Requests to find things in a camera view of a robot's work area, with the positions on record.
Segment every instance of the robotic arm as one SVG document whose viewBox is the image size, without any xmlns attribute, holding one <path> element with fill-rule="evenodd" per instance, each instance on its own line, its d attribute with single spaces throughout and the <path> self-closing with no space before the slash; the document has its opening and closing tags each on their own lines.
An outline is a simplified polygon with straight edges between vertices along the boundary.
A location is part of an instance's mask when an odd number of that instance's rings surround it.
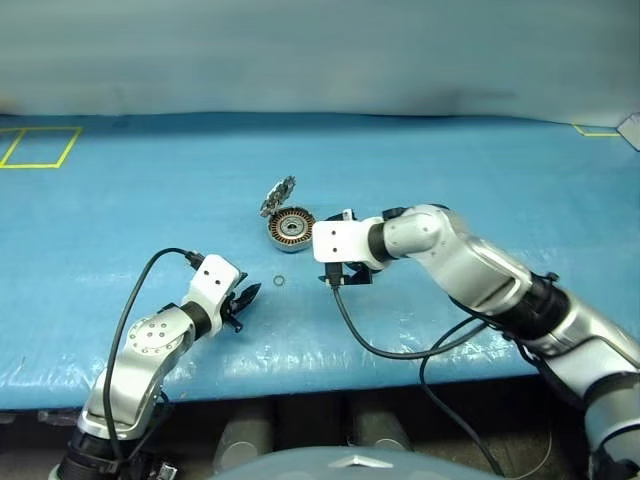
<svg viewBox="0 0 640 480">
<path fill-rule="evenodd" d="M 219 255 L 193 255 L 191 264 L 197 271 L 182 305 L 169 304 L 138 320 L 116 357 L 110 398 L 116 435 L 127 455 L 148 432 L 164 377 L 179 358 L 199 338 L 217 334 L 223 322 L 240 331 L 242 324 L 234 314 L 249 305 L 260 288 L 254 284 L 235 298 L 233 289 L 246 274 Z M 120 465 L 111 448 L 103 404 L 105 375 L 106 370 L 96 380 L 67 454 L 50 480 L 118 478 Z"/>
<path fill-rule="evenodd" d="M 442 205 L 353 212 L 313 226 L 313 250 L 332 288 L 370 283 L 371 271 L 413 258 L 463 310 L 504 331 L 538 358 L 541 372 L 586 407 L 596 479 L 640 472 L 640 346 L 571 293 L 486 241 Z M 342 264 L 354 268 L 343 274 Z"/>
</svg>

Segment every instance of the black cable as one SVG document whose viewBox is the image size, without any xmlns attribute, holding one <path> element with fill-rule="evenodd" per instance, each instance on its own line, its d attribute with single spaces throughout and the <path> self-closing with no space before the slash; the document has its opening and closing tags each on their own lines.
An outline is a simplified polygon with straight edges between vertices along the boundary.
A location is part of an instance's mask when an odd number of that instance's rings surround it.
<svg viewBox="0 0 640 480">
<path fill-rule="evenodd" d="M 151 425 L 151 427 L 147 429 L 146 433 L 140 438 L 135 448 L 129 454 L 129 457 L 127 458 L 127 461 L 129 462 L 133 460 L 133 458 L 138 454 L 138 452 L 140 452 L 140 450 L 142 450 L 142 447 L 144 447 L 144 445 L 153 436 L 153 434 L 158 431 L 160 425 L 162 425 L 171 414 L 172 408 L 169 397 L 167 397 L 167 394 L 164 392 L 160 392 L 160 396 L 162 397 L 162 410 L 160 411 L 158 418 L 153 422 L 153 425 Z"/>
<path fill-rule="evenodd" d="M 447 352 L 447 351 L 449 351 L 449 350 L 451 350 L 451 349 L 453 349 L 453 348 L 455 348 L 455 347 L 457 347 L 459 345 L 462 345 L 463 343 L 468 341 L 471 337 L 473 337 L 476 333 L 478 333 L 480 330 L 485 328 L 485 325 L 482 325 L 481 329 L 476 327 L 473 330 L 471 330 L 469 333 L 466 333 L 466 334 L 460 336 L 459 338 L 456 338 L 455 340 L 452 340 L 451 342 L 449 342 L 449 343 L 447 343 L 445 345 L 442 345 L 442 346 L 434 345 L 429 350 L 424 350 L 422 352 L 406 352 L 406 353 L 388 352 L 386 350 L 380 350 L 379 348 L 374 347 L 373 345 L 368 343 L 362 337 L 362 335 L 360 335 L 360 333 L 358 332 L 356 327 L 353 325 L 353 321 L 351 320 L 351 316 L 349 315 L 349 312 L 347 311 L 347 308 L 345 307 L 344 302 L 342 301 L 342 296 L 340 295 L 339 288 L 338 287 L 334 287 L 334 288 L 332 288 L 332 290 L 333 290 L 333 296 L 335 297 L 336 303 L 338 304 L 338 310 L 340 310 L 340 313 L 342 314 L 342 318 L 344 318 L 344 321 L 347 324 L 347 327 L 351 331 L 351 334 L 358 341 L 358 343 L 360 345 L 362 345 L 366 350 L 368 350 L 369 352 L 373 353 L 374 355 L 377 355 L 377 356 L 383 357 L 383 358 L 388 358 L 388 359 L 391 359 L 391 360 L 420 360 L 420 359 L 424 358 L 425 356 L 438 355 L 440 353 Z M 447 334 L 451 335 L 452 333 L 455 333 L 456 331 L 458 331 L 459 329 L 461 329 L 465 325 L 471 323 L 475 319 L 476 319 L 475 317 L 467 318 L 466 320 L 460 322 L 454 328 L 449 330 L 447 332 Z"/>
<path fill-rule="evenodd" d="M 332 290 L 333 290 L 333 296 L 334 296 L 334 298 L 336 300 L 336 303 L 338 305 L 338 309 L 340 310 L 340 313 L 342 314 L 342 318 L 344 318 L 344 321 L 347 324 L 347 327 L 349 328 L 349 330 L 351 331 L 351 333 L 353 334 L 355 339 L 358 341 L 358 343 L 360 345 L 362 345 L 366 350 L 368 350 L 369 352 L 373 353 L 374 355 L 378 355 L 380 357 L 388 358 L 388 359 L 391 359 L 391 360 L 416 360 L 416 359 L 422 359 L 422 363 L 420 364 L 420 385 L 422 386 L 423 390 L 426 392 L 426 394 L 429 396 L 429 398 L 431 398 L 431 400 L 433 400 L 433 402 L 445 414 L 447 414 L 465 432 L 467 432 L 469 437 L 471 437 L 471 440 L 473 440 L 473 442 L 478 446 L 478 448 L 480 449 L 482 454 L 485 456 L 485 458 L 487 459 L 487 462 L 489 462 L 489 465 L 491 466 L 491 469 L 494 471 L 494 473 L 496 475 L 504 477 L 505 475 L 504 475 L 504 472 L 502 470 L 502 467 L 500 467 L 500 464 L 498 463 L 496 458 L 493 456 L 493 454 L 491 453 L 491 451 L 489 450 L 489 448 L 487 447 L 485 442 L 480 438 L 480 436 L 476 433 L 476 431 L 473 430 L 473 428 L 460 415 L 458 415 L 456 412 L 454 412 L 446 403 L 444 403 L 442 400 L 440 400 L 433 393 L 433 391 L 427 385 L 427 383 L 425 381 L 425 377 L 424 377 L 425 367 L 427 365 L 427 361 L 429 360 L 429 358 L 431 358 L 431 357 L 433 357 L 435 355 L 439 355 L 441 353 L 444 353 L 446 351 L 449 351 L 449 350 L 451 350 L 451 349 L 453 349 L 455 347 L 458 347 L 458 346 L 462 345 L 463 343 L 467 342 L 470 338 L 472 338 L 475 335 L 477 335 L 478 333 L 480 333 L 482 330 L 488 328 L 490 325 L 488 323 L 486 323 L 486 322 L 483 322 L 482 324 L 480 324 L 480 325 L 474 327 L 473 329 L 471 329 L 468 333 L 465 333 L 464 335 L 461 335 L 460 337 L 456 338 L 455 340 L 452 340 L 451 342 L 442 345 L 444 343 L 444 341 L 447 338 L 449 338 L 451 335 L 453 335 L 455 332 L 457 332 L 461 328 L 465 327 L 466 325 L 470 324 L 474 320 L 478 320 L 477 317 L 472 315 L 472 316 L 466 318 L 465 320 L 461 321 L 460 323 L 456 324 L 455 326 L 453 326 L 449 330 L 447 330 L 433 344 L 433 347 L 431 347 L 429 350 L 425 350 L 425 351 L 422 351 L 422 352 L 410 352 L 410 353 L 387 352 L 386 350 L 380 350 L 379 348 L 376 348 L 373 345 L 369 344 L 360 335 L 358 330 L 353 325 L 353 322 L 351 321 L 351 316 L 349 315 L 349 312 L 347 311 L 347 308 L 345 307 L 344 302 L 342 301 L 342 296 L 340 295 L 339 287 L 333 287 Z"/>
<path fill-rule="evenodd" d="M 476 333 L 478 333 L 481 330 L 487 328 L 488 326 L 489 325 L 485 323 L 483 325 L 480 325 L 479 327 L 474 328 L 472 330 L 472 332 L 475 331 L 475 333 L 474 333 L 474 335 L 475 335 Z M 453 329 L 449 330 L 444 335 L 442 335 L 436 341 L 436 343 L 433 344 L 433 346 L 434 347 L 440 346 L 447 338 L 449 338 L 449 336 L 453 333 L 452 330 L 454 330 L 456 327 L 454 327 Z M 502 470 L 502 467 L 500 467 L 500 464 L 498 463 L 496 458 L 493 456 L 493 454 L 489 450 L 489 447 L 480 438 L 480 436 L 471 427 L 471 425 L 469 425 L 460 415 L 458 415 L 455 411 L 453 411 L 453 409 L 451 409 L 451 407 L 449 407 L 446 403 L 444 403 L 442 400 L 440 400 L 440 398 L 438 398 L 436 396 L 436 394 L 433 393 L 431 388 L 429 388 L 429 386 L 427 385 L 427 382 L 425 380 L 424 372 L 425 372 L 425 368 L 427 366 L 427 362 L 429 361 L 429 358 L 431 358 L 432 356 L 433 355 L 426 355 L 422 359 L 422 363 L 420 364 L 420 385 L 421 385 L 422 389 L 425 391 L 427 396 L 440 408 L 440 410 L 442 410 L 444 413 L 446 413 L 449 416 L 449 418 L 451 418 L 451 420 L 456 422 L 458 424 L 458 426 L 460 426 L 460 428 L 462 428 L 465 432 L 467 432 L 467 435 L 469 435 L 469 437 L 471 437 L 471 440 L 473 440 L 473 442 L 478 446 L 478 448 L 480 449 L 480 451 L 482 452 L 484 457 L 487 459 L 487 462 L 489 462 L 489 465 L 491 466 L 491 469 L 493 470 L 493 472 L 496 475 L 504 477 L 505 474 L 504 474 L 504 471 Z"/>
<path fill-rule="evenodd" d="M 131 308 L 133 307 L 133 303 L 140 292 L 140 288 L 144 283 L 151 267 L 156 261 L 166 255 L 167 253 L 179 253 L 184 255 L 185 257 L 189 252 L 183 250 L 181 248 L 165 248 L 157 252 L 153 257 L 149 259 L 147 264 L 142 269 L 142 273 L 138 277 L 138 281 L 135 286 L 131 290 L 131 294 L 129 295 L 129 299 L 122 310 L 122 314 L 120 315 L 120 320 L 118 321 L 118 326 L 116 327 L 116 333 L 113 336 L 113 342 L 111 343 L 111 350 L 109 352 L 109 359 L 107 361 L 107 369 L 104 376 L 104 387 L 102 391 L 102 403 L 104 407 L 104 419 L 107 424 L 107 430 L 109 432 L 109 440 L 111 443 L 111 449 L 113 450 L 113 455 L 115 456 L 116 461 L 121 464 L 126 459 L 122 453 L 122 448 L 120 447 L 120 441 L 118 440 L 116 434 L 116 426 L 113 420 L 113 411 L 111 409 L 111 379 L 113 377 L 113 368 L 116 363 L 116 355 L 118 353 L 118 345 L 120 345 L 120 339 L 122 338 L 122 332 L 124 331 L 125 324 L 127 323 L 127 318 L 129 317 L 129 313 L 131 312 Z"/>
<path fill-rule="evenodd" d="M 513 340 L 513 343 L 516 344 L 516 348 L 518 349 L 518 352 L 520 353 L 520 356 L 522 357 L 522 359 L 527 362 L 530 365 L 533 365 L 536 368 L 540 368 L 540 361 L 534 357 L 531 356 L 531 354 L 527 351 L 527 349 L 525 348 L 524 345 L 522 345 L 520 342 L 518 342 L 517 340 Z"/>
</svg>

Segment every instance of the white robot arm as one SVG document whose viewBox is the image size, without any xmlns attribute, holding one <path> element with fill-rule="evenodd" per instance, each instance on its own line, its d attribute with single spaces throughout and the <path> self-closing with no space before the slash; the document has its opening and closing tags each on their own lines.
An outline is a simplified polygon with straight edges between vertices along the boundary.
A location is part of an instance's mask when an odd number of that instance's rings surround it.
<svg viewBox="0 0 640 480">
<path fill-rule="evenodd" d="M 255 298 L 259 284 L 238 298 L 233 289 L 246 277 L 219 255 L 203 257 L 189 252 L 196 268 L 182 305 L 169 304 L 158 313 L 138 320 L 128 331 L 118 353 L 110 382 L 111 408 L 116 436 L 128 455 L 148 431 L 164 377 L 179 358 L 203 336 L 213 337 L 230 323 L 240 331 L 234 314 Z M 93 386 L 78 419 L 77 428 L 52 480 L 115 479 L 120 467 L 115 458 L 105 415 L 106 369 Z"/>
<path fill-rule="evenodd" d="M 333 288 L 367 283 L 362 271 L 343 275 L 343 263 L 377 271 L 399 258 L 417 260 L 456 305 L 526 346 L 547 378 L 581 399 L 593 478 L 640 471 L 640 346 L 556 287 L 557 276 L 530 272 L 442 205 L 394 208 L 363 221 L 345 210 L 313 226 L 313 251 Z"/>
</svg>

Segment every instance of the black connector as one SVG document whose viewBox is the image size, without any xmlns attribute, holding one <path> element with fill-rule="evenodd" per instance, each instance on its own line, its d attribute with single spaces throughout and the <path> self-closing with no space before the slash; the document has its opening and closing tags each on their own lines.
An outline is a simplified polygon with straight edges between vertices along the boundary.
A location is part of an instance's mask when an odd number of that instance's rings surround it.
<svg viewBox="0 0 640 480">
<path fill-rule="evenodd" d="M 342 273 L 342 263 L 325 263 L 324 275 L 320 280 L 329 284 L 331 288 L 341 287 L 345 284 L 345 275 Z"/>
<path fill-rule="evenodd" d="M 202 262 L 204 262 L 204 255 L 195 251 L 187 252 L 185 257 L 194 270 L 199 269 Z"/>
</svg>

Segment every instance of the gray floor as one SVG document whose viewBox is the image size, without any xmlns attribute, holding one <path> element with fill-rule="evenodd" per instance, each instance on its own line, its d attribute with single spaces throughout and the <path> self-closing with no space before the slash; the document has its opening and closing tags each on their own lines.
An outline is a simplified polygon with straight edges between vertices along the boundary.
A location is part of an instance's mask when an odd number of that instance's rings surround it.
<svg viewBox="0 0 640 480">
<path fill-rule="evenodd" d="M 528 479 L 586 478 L 582 414 L 558 401 L 537 378 L 444 385 L 436 392 L 473 425 L 508 477 L 518 477 L 551 453 Z M 353 396 L 375 400 L 396 413 L 414 450 L 489 470 L 486 460 L 453 422 L 417 388 L 274 397 L 277 449 L 346 445 L 353 432 Z M 155 438 L 152 449 L 181 467 L 181 480 L 202 480 L 224 425 L 241 402 L 182 404 Z M 39 423 L 35 412 L 1 427 L 0 474 L 5 480 L 46 479 L 64 453 L 71 429 Z"/>
</svg>

